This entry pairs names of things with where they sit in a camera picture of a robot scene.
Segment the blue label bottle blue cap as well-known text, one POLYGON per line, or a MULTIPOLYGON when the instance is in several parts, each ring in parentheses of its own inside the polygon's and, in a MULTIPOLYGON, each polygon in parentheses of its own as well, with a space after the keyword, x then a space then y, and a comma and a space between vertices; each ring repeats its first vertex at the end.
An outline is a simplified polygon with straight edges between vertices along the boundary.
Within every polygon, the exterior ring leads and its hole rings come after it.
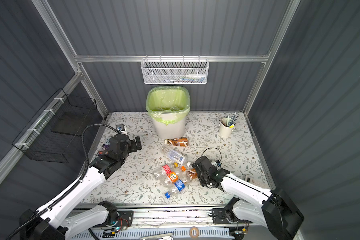
POLYGON ((182 180, 177 180, 167 187, 164 196, 166 199, 174 198, 176 195, 182 193, 186 188, 186 184, 182 180))

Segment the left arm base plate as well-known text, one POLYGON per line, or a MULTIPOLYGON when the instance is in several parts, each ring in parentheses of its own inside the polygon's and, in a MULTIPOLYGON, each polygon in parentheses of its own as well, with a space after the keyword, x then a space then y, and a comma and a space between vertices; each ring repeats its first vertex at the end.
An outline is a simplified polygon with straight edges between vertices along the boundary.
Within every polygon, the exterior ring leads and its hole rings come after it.
POLYGON ((100 227, 131 227, 134 219, 134 211, 118 211, 118 216, 114 220, 107 219, 105 223, 96 225, 95 228, 100 227))

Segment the brown tea bottle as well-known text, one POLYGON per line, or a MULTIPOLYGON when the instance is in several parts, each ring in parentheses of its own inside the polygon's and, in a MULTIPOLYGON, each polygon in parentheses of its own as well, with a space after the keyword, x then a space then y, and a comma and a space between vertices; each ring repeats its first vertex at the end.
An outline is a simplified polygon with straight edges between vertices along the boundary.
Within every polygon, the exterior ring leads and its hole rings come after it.
POLYGON ((186 177, 189 181, 196 180, 198 178, 198 173, 196 169, 188 169, 186 171, 186 177))

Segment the blue white label bottle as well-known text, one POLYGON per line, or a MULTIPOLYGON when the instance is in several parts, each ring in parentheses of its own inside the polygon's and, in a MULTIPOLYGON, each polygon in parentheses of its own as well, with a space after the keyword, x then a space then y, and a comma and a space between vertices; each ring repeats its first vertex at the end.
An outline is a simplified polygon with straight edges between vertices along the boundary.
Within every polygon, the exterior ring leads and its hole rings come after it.
POLYGON ((167 158, 178 163, 179 165, 184 165, 187 161, 187 157, 184 154, 178 152, 177 150, 169 146, 163 146, 162 152, 167 158))

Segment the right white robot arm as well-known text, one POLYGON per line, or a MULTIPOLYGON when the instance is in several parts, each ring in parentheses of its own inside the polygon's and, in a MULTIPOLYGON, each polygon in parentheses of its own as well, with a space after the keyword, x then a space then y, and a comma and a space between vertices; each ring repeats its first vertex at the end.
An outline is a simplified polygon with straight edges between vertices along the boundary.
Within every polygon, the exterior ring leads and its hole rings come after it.
POLYGON ((203 187, 235 195, 225 206, 229 222, 249 221, 263 227, 278 240, 292 240, 304 215, 282 189, 261 188, 240 179, 230 171, 201 156, 193 164, 203 187))

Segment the pink label bottle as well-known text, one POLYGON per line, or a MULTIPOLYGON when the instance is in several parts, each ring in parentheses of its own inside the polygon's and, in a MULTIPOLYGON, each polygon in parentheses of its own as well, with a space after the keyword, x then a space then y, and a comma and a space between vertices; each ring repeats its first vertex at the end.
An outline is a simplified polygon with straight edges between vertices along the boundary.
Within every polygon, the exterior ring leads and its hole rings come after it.
POLYGON ((155 179, 161 179, 167 177, 172 172, 171 168, 168 165, 163 165, 153 172, 153 176, 155 179))

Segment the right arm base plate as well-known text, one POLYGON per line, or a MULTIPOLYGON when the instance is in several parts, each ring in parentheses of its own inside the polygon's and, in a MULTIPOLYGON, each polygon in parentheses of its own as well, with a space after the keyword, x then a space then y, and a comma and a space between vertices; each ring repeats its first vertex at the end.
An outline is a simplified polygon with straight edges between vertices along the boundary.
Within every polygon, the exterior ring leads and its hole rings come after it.
POLYGON ((226 216, 226 211, 224 208, 213 208, 208 216, 212 218, 215 225, 222 224, 236 224, 237 222, 230 221, 226 216))

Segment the brown label bottle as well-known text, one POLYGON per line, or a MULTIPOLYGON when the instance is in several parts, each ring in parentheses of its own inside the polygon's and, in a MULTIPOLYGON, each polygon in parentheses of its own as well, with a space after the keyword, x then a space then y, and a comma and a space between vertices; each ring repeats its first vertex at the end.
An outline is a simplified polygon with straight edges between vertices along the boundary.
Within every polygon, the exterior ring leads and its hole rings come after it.
POLYGON ((189 140, 187 138, 165 139, 165 144, 173 147, 188 147, 189 140))

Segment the orange label bottle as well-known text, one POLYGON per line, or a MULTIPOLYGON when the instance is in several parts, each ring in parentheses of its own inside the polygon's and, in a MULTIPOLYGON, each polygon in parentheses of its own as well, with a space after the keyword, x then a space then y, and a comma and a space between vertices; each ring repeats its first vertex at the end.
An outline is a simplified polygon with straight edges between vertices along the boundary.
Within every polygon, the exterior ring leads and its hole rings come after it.
POLYGON ((168 175, 166 175, 163 178, 162 184, 164 186, 169 186, 174 182, 176 182, 177 180, 182 179, 185 176, 186 170, 187 169, 185 167, 181 167, 179 169, 175 169, 174 171, 171 171, 168 175))

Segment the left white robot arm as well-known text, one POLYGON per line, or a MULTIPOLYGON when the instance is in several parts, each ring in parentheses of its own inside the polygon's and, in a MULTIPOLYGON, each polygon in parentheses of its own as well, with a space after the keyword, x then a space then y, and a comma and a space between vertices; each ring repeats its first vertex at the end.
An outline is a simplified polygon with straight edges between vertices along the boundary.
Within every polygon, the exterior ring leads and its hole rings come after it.
POLYGON ((27 210, 20 217, 18 234, 22 240, 68 240, 97 225, 118 227, 118 208, 102 201, 94 208, 69 218, 68 214, 93 189, 118 171, 131 153, 142 149, 140 137, 131 140, 125 134, 110 139, 110 147, 89 163, 86 173, 54 199, 38 208, 27 210))

